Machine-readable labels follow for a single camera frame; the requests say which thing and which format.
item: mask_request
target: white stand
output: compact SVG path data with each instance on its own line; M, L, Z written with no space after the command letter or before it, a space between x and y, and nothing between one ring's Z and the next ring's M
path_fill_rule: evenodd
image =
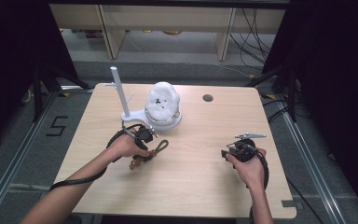
M153 127L156 132L167 132L170 129L176 127L176 125L182 119L182 111L179 110L179 116L173 119L173 122L166 125L157 124L155 121L150 120L149 117L146 115L145 109L142 110L132 110L130 111L128 108L128 104L124 95L123 87L121 85L120 76L118 75L117 68L112 66L110 67L112 71L113 80L115 81L114 86L118 92L118 96L120 97L121 105L123 106L124 112L121 114L121 119L124 122L133 122L133 121L140 121L148 127Z

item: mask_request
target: forearm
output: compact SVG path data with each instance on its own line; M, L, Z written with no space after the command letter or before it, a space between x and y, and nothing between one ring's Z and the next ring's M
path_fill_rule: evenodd
M250 189L253 201L252 211L255 224L273 223L266 192L262 187Z
M108 151L106 149L92 161L70 175L67 180L82 179L96 175L112 161L111 158L118 158L118 155L115 155L115 151ZM34 206L22 223L62 223L76 207L91 184L92 182L89 182L52 190Z

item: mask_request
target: gray floor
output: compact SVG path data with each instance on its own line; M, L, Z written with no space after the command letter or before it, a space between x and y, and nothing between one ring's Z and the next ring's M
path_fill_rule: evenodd
M262 66L262 63L249 56L243 55L241 58L239 49L232 41L227 49L226 60L219 62L213 34L166 35L158 31L151 33L129 31L118 57L113 61L108 58L101 38L86 38L83 33L72 33L70 30L64 30L62 36L80 78L90 84L111 81L108 68L113 64L119 68L120 76L127 82L153 83L164 78L172 84L241 86L250 80L249 76L260 76L259 70L249 68L243 62L257 68ZM234 37L239 42L243 42L239 35L234 35ZM261 35L260 37L268 46L274 39L274 35ZM261 56L259 50L252 48L249 50ZM70 84L65 80L61 80L61 82ZM273 78L260 84L257 87L260 94L270 94L272 83ZM70 93L68 97L58 97L54 101L13 180L11 188L0 204L0 223L18 223L26 211L54 182L55 175L89 98L90 93ZM266 103L271 100L262 99L262 101ZM273 115L279 109L277 103L266 105L266 116ZM297 125L326 184L333 192L345 220L347 223L358 223L358 199L351 186L337 164L326 157L329 150L309 118L306 108L303 105L297 105L296 112ZM50 128L56 116L68 117L59 120L59 125L66 126L65 131L62 136L48 137L48 133L57 132ZM0 178L21 145L23 137L31 126L32 118L33 102L30 101L19 108L7 128L0 134L2 142L0 146ZM321 196L315 188L283 116L273 120L270 123L270 128L279 150L283 169L289 180L294 183L324 223L334 223L326 212ZM275 222L318 223L318 219L300 198L298 192L292 187L291 191L297 207L296 218L277 219ZM101 222L101 215L80 214L80 216L83 217L83 223ZM237 223L248 223L248 221L247 218L238 218Z

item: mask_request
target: white pole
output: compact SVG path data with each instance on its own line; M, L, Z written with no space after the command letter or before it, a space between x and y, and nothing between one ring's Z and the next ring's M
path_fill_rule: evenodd
M113 80L115 81L115 86L117 88L118 96L120 97L121 105L123 106L124 114L126 115L126 118L130 116L130 110L127 105L126 98L124 96L123 87L121 86L120 76L118 75L117 68L112 66L110 67L110 70L112 71Z

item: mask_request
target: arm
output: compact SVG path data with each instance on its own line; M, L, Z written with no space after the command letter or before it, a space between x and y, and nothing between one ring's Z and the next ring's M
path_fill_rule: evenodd
M264 156L266 150L258 148ZM240 162L234 156L227 154L226 158L237 169L241 180L248 186L253 202L253 215L255 223L273 223L266 191L264 190L264 169L260 160L254 156L247 162Z
M122 134L109 148L70 175L67 180L96 175L115 159L135 154L144 157L149 155L148 151L135 145L132 137ZM92 182L89 182L52 190L28 212L21 223L62 223L71 214L91 184Z

